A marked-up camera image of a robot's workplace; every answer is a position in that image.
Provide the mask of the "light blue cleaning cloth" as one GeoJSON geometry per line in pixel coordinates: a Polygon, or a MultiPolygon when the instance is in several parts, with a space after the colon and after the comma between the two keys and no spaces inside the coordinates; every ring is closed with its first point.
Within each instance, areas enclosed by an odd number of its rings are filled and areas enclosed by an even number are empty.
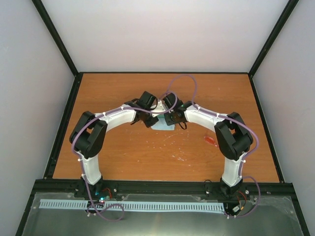
{"type": "Polygon", "coordinates": [[[151,126],[151,129],[158,131],[173,131],[175,130],[175,125],[167,125],[165,119],[158,119],[158,122],[151,126]]]}

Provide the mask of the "red sunglasses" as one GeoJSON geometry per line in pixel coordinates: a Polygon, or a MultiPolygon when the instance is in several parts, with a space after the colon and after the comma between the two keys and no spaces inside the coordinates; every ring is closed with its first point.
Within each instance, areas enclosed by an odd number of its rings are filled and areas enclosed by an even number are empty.
{"type": "Polygon", "coordinates": [[[205,140],[206,143],[208,143],[208,144],[210,144],[210,145],[212,145],[212,146],[214,146],[216,148],[219,147],[219,145],[217,143],[216,134],[213,131],[211,131],[211,130],[207,130],[205,132],[204,140],[205,140]]]}

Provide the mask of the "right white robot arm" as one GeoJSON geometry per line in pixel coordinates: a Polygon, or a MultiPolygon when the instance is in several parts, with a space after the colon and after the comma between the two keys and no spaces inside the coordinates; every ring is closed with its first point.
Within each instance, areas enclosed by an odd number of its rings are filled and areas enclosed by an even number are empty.
{"type": "Polygon", "coordinates": [[[195,123],[216,135],[219,149],[224,156],[224,170],[220,178],[220,191],[228,196],[241,186],[245,157],[253,144],[253,137],[241,116],[236,113],[220,114],[188,101],[183,103],[176,95],[169,93],[162,99],[170,111],[165,120],[168,125],[195,123]]]}

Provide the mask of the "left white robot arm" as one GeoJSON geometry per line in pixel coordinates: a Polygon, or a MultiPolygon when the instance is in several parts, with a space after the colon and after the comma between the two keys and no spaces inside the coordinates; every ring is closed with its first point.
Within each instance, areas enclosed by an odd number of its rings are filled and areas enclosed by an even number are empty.
{"type": "Polygon", "coordinates": [[[142,121],[147,128],[158,122],[158,115],[165,112],[163,102],[147,91],[118,108],[93,114],[84,112],[73,129],[69,141],[71,150],[78,156],[82,168],[82,179],[87,183],[85,192],[92,198],[102,194],[98,154],[108,131],[122,124],[142,121]]]}

